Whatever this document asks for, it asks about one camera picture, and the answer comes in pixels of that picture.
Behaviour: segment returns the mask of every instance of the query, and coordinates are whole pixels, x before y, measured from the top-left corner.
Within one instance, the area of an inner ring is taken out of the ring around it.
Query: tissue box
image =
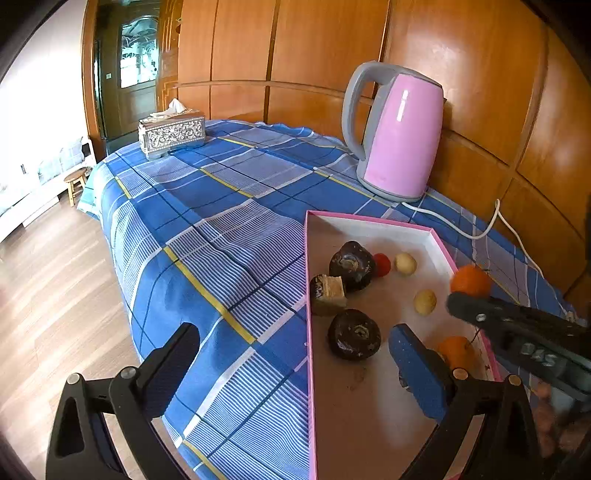
[[[139,146],[149,160],[190,142],[205,143],[205,115],[200,110],[151,116],[139,121]]]

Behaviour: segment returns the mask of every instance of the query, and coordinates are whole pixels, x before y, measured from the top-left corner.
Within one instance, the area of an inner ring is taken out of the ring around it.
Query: beige ball
[[[394,257],[394,267],[402,275],[412,275],[417,269],[417,261],[411,254],[403,252]]]
[[[414,309],[419,315],[426,317],[437,305],[437,297],[433,290],[421,290],[414,296]]]

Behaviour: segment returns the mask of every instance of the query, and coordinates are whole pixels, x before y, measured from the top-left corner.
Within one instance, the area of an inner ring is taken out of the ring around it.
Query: white sofa
[[[55,205],[58,202],[57,196],[68,188],[67,183],[64,181],[66,176],[79,168],[93,167],[96,165],[92,142],[88,138],[83,138],[82,145],[85,144],[89,146],[90,154],[85,157],[84,162],[74,165],[72,168],[60,173],[57,177],[36,187],[0,215],[0,242],[20,224],[24,227],[28,226],[35,218]]]

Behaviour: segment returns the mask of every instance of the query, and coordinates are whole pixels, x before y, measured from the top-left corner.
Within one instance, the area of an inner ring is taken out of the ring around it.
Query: pink electric kettle
[[[366,82],[379,88],[361,146],[353,126]],[[443,89],[437,82],[397,65],[362,63],[349,81],[342,116],[345,143],[359,158],[359,181],[395,202],[418,200],[435,161],[442,121]]]

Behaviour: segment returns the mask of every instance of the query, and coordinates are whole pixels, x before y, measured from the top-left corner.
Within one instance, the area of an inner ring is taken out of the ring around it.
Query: bed
[[[94,169],[79,203],[101,222],[140,359],[181,322],[199,328],[199,354],[163,417],[199,477],[308,478],[309,209],[432,227],[458,266],[489,271],[494,296],[572,315],[499,233],[470,241],[365,190],[339,140],[261,122],[208,121],[206,131],[204,146],[154,161],[137,143],[121,148]],[[435,191],[417,205],[467,233],[485,228]],[[500,369],[530,385],[528,373]]]

